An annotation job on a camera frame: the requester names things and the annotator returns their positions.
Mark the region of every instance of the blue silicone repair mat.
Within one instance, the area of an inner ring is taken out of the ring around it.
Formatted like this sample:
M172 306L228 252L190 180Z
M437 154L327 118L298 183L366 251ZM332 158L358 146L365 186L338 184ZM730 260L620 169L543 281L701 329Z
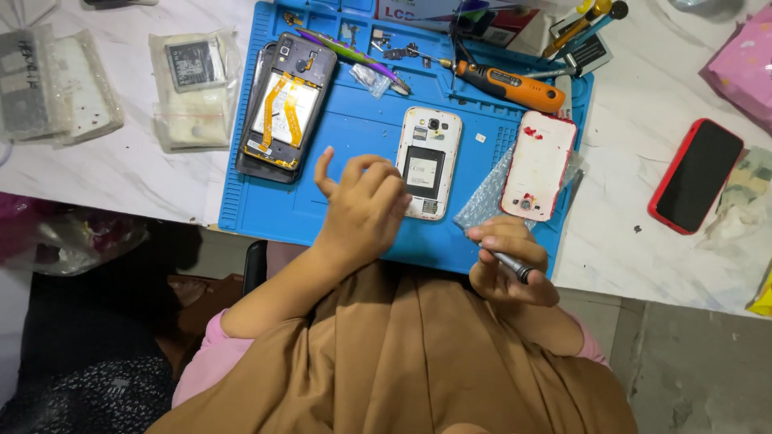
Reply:
M379 154L393 161L397 155L405 111L413 106L428 107L457 114L463 122L448 210L437 222L405 219L394 246L384 258L468 273L469 267L477 260L478 248L452 223L452 218L469 200L499 157L514 143L520 118L527 109L491 97L461 80L455 81L455 92L449 96L450 71L435 62L432 62L431 68L424 68L419 57L384 60L383 63L394 68L411 87L412 93L403 97L389 90L380 100L375 100L349 74L352 64L339 58L334 84L323 105L323 115L317 121L311 149L300 169L303 170L300 179L286 185L239 174L235 169L235 159L257 53L268 41L277 40L281 32L294 32L282 18L288 10L303 20L303 26L339 39L342 39L341 24L355 25L359 28L355 34L356 47L367 47L367 54L379 61L383 56L368 45L373 29L391 34L391 46L394 48L415 42L418 50L424 53L437 57L451 56L448 37L439 33L335 12L318 5L293 8L258 2L222 195L220 229L310 245L322 226L327 210L327 200L313 183L313 166L324 148L327 145L335 147L335 157L329 169L329 176L335 180L340 179L348 159L357 155ZM536 65L535 58L504 49L473 42L465 42L465 47L477 62L514 73L524 73ZM592 75L587 75L574 80L572 86L574 122L579 128L575 149L579 148L581 141L592 82ZM485 136L484 142L476 140L477 134ZM550 255L548 275L552 273L566 218L568 190L560 194L552 219L539 223L533 229L537 241Z

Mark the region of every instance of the orange rotary tool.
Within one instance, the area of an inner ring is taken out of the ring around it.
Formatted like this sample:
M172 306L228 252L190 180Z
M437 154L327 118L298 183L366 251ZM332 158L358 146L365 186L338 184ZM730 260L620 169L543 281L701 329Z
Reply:
M464 45L460 43L459 47L461 47L461 50L469 59L468 62L446 58L438 59L418 50L408 49L420 56L435 60L483 92L522 104L534 110L543 111L544 113L555 113L566 99L565 93L545 82L508 73L490 65L475 63L464 48Z

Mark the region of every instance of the pink bag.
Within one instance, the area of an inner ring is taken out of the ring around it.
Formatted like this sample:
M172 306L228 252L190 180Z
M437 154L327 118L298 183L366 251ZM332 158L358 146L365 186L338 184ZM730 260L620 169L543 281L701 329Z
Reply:
M701 75L772 133L772 5L741 25Z

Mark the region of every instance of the smartphone with red case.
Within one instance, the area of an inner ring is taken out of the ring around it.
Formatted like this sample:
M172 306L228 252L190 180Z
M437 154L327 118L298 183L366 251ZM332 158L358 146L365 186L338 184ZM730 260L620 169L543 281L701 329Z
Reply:
M648 213L680 234L697 232L742 153L742 139L710 119L698 119L648 203Z

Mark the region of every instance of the pink sleeve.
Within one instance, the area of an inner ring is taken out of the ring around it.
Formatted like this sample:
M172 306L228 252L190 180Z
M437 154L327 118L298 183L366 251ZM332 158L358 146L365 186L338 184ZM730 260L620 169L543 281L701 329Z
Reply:
M606 357L601 353L601 346L598 345L598 341L595 340L594 337L590 334L589 331L587 331L587 328L584 327L584 325L579 321L579 318L575 317L573 314L566 312L569 317L572 317L574 321L579 324L579 328L581 329L582 335L584 335L584 345L582 345L581 350L579 350L579 354L577 354L576 357L579 358L588 358L592 361L596 361L597 363L600 363L607 368L611 369L611 366L608 366L608 361L606 360Z
M174 408L222 380L249 349L254 339L228 337L220 327L220 318L227 311L216 314L206 325L201 349L182 372L171 407Z

